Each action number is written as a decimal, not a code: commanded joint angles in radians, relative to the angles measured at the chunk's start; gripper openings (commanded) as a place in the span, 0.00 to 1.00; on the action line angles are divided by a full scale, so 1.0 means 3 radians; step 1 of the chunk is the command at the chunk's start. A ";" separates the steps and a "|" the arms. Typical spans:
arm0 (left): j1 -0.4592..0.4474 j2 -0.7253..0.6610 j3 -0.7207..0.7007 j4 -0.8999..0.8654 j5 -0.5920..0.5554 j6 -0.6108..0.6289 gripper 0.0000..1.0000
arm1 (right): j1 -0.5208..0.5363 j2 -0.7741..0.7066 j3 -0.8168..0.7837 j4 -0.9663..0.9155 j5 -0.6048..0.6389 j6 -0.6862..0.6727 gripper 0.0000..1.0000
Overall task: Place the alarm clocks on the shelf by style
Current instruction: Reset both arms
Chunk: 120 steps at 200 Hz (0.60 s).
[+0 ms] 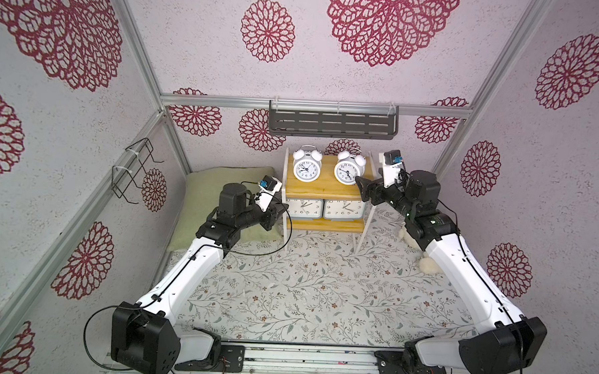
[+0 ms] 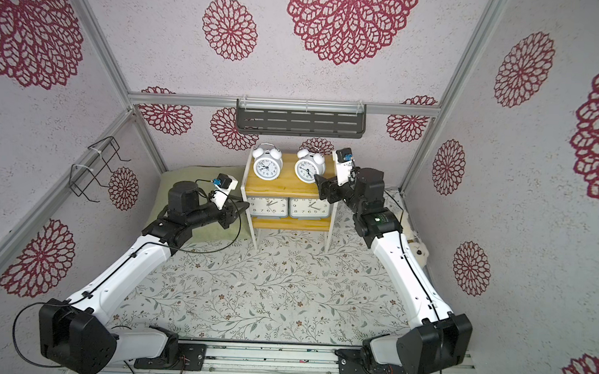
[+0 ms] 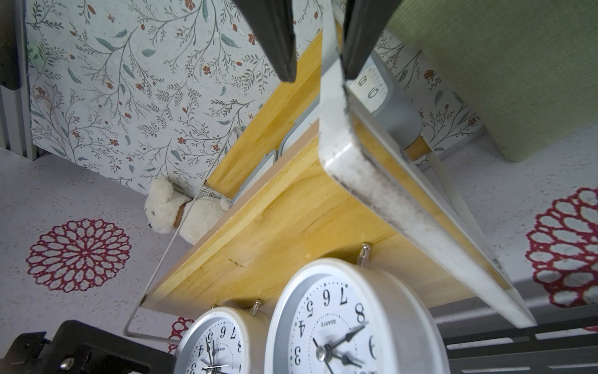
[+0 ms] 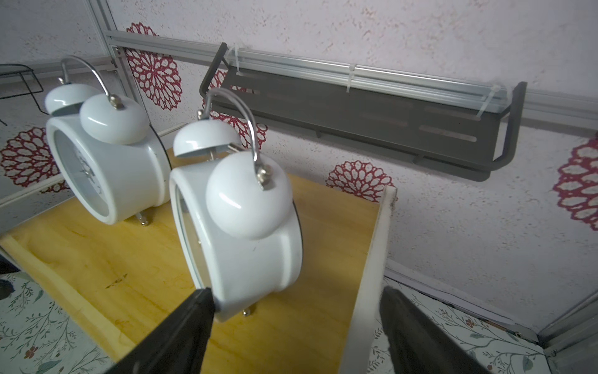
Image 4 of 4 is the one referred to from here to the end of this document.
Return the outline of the wooden white-framed two-tier shelf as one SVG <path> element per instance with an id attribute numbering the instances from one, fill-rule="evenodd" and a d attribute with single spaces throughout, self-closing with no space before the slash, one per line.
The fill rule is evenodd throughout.
<path id="1" fill-rule="evenodd" d="M 287 290 L 215 324 L 205 373 L 364 373 L 396 189 L 372 203 L 293 177 L 304 260 Z M 1 236 L 1 247 L 113 360 L 193 291 L 172 210 L 114 226 L 70 199 Z"/>

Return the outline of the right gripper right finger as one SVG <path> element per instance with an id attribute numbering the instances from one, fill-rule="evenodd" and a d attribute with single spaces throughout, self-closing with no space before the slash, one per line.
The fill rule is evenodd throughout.
<path id="1" fill-rule="evenodd" d="M 401 291 L 385 286 L 379 313 L 396 373 L 487 372 Z"/>

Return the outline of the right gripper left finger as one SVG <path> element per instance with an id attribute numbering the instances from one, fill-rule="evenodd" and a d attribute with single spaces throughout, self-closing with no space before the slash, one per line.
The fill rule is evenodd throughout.
<path id="1" fill-rule="evenodd" d="M 199 373 L 216 312 L 212 290 L 195 290 L 109 373 Z"/>

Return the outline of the white twin-bell clock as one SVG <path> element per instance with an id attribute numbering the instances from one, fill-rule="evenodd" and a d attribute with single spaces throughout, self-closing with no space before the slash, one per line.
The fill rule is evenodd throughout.
<path id="1" fill-rule="evenodd" d="M 51 154 L 79 202 L 104 224 L 136 218 L 170 199 L 171 162 L 144 107 L 111 92 L 93 65 L 62 59 L 60 86 L 45 98 Z"/>
<path id="2" fill-rule="evenodd" d="M 235 105 L 255 132 L 254 115 L 238 95 L 210 90 L 173 146 L 176 157 L 202 162 L 173 169 L 169 187 L 193 283 L 211 291 L 214 317 L 224 322 L 296 282 L 304 243 L 287 173 L 257 143 L 244 149 L 229 124 L 211 118 L 215 98 Z"/>

